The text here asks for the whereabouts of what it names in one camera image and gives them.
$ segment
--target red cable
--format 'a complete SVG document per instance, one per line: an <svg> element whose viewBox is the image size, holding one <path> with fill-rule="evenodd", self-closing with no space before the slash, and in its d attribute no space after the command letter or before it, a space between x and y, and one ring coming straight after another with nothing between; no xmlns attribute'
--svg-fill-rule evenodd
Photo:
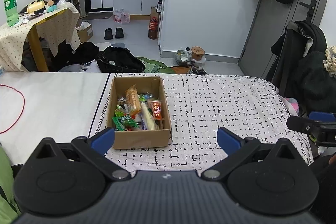
<svg viewBox="0 0 336 224"><path fill-rule="evenodd" d="M15 90L16 92L20 93L21 96L22 96L22 98L23 98L23 107L22 107L22 111L21 111L19 117L16 119L15 123L13 123L13 124L12 124L9 128L7 128L5 131L0 131L0 134L2 134L2 133L7 132L8 130L10 130L10 129L17 123L17 121L21 118L21 115L22 115L22 113L23 113L23 110L25 109L26 100L25 100L25 97L23 96L23 94L22 94L21 91L18 91L17 89L15 89L15 88L13 88L13 87L11 87L11 86L8 86L8 85L2 85L2 84L0 84L0 86L5 86L5 87L7 87L7 88L10 88L10 89L12 89L12 90Z"/></svg>

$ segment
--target patterned bedsheet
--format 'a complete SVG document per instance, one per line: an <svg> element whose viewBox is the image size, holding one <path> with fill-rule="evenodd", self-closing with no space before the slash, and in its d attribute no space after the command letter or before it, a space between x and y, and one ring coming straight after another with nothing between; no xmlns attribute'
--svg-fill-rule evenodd
<svg viewBox="0 0 336 224"><path fill-rule="evenodd" d="M150 74L122 74L126 76ZM196 170L199 174L227 157L216 141L217 129L226 127L242 138L253 136L275 143L288 138L307 164L313 157L306 135L286 127L289 113L271 83L247 76L168 75L163 78L172 123L168 147L114 150L105 155L135 174L136 170ZM102 92L90 135L106 126L110 74Z"/></svg>

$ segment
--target bed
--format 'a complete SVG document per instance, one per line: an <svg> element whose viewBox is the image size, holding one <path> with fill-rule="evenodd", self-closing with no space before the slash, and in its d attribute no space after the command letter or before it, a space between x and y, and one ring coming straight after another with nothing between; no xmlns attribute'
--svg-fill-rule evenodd
<svg viewBox="0 0 336 224"><path fill-rule="evenodd" d="M0 134L12 164L24 163L43 137L70 142L105 128L114 77L150 74L6 72L0 84L20 90L25 110L17 124ZM172 122L168 147L114 150L106 158L135 174L136 170L202 170L227 155L216 142L224 126L241 137L275 143L288 138L307 164L313 157L306 135L286 127L288 111L273 86L258 78L230 75L162 77ZM0 131L22 108L22 97L0 87Z"/></svg>

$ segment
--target green bottle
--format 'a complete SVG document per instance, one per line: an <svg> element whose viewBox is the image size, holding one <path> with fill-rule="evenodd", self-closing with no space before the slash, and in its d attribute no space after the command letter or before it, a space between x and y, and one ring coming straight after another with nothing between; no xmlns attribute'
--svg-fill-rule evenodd
<svg viewBox="0 0 336 224"><path fill-rule="evenodd" d="M17 13L16 0L3 0L5 5L5 12L7 16L8 26L13 26L19 21L19 14Z"/></svg>

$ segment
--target doll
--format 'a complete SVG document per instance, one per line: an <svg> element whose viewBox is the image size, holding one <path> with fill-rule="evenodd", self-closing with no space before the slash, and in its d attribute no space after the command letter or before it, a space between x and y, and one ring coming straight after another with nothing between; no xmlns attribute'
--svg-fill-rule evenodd
<svg viewBox="0 0 336 224"><path fill-rule="evenodd" d="M47 13L55 11L56 8L57 8L57 3L58 2L59 2L59 0L49 0L48 1L49 8L47 10Z"/></svg>

